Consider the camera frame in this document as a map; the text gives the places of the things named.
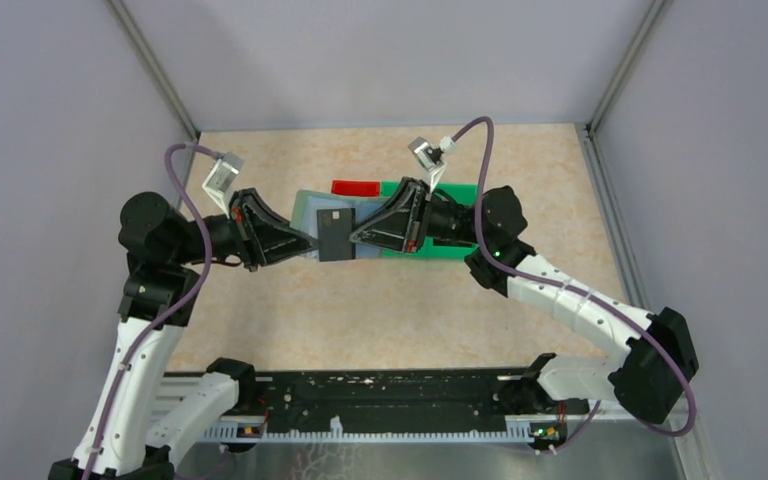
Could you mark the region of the black credit card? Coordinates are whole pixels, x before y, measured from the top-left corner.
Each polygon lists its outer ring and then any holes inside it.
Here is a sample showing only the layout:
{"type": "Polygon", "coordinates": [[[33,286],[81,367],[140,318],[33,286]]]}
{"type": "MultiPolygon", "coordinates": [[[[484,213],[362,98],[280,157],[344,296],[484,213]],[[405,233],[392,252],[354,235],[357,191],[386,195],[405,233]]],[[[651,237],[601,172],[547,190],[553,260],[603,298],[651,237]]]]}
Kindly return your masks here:
{"type": "Polygon", "coordinates": [[[316,221],[320,262],[356,259],[356,245],[350,241],[355,222],[353,208],[320,209],[316,221]]]}

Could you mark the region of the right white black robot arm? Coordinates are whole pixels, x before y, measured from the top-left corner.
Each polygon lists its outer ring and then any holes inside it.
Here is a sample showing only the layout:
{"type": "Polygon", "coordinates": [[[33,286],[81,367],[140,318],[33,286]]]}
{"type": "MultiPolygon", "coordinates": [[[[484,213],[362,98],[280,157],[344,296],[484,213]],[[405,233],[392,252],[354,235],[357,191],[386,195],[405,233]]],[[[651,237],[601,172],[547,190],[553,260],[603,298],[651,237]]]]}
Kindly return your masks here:
{"type": "Polygon", "coordinates": [[[509,186],[465,205],[405,177],[349,239],[401,254],[413,254],[430,240],[472,245],[464,262],[482,288],[543,311],[602,351],[600,358],[544,357],[523,385],[532,410],[548,412],[569,399],[616,401],[636,419],[656,426],[685,399],[693,421],[690,381],[699,363],[684,316],[668,307],[653,313],[631,306],[576,280],[520,239],[526,226],[509,186]]]}

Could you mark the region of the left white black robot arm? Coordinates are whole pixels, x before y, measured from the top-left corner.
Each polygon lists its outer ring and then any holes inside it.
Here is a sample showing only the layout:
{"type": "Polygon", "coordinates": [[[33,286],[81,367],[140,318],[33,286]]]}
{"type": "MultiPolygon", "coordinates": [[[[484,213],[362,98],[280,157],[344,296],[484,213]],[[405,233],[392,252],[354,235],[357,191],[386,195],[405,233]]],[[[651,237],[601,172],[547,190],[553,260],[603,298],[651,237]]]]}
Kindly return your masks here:
{"type": "Polygon", "coordinates": [[[255,189],[235,192],[226,213],[186,219],[160,194],[130,198],[120,213],[129,275],[118,309],[114,355],[87,431],[53,479],[170,479],[208,427],[226,413],[265,406],[255,368],[214,360],[158,424],[151,421],[171,355],[188,327],[213,263],[249,271],[315,251],[255,189]]]}

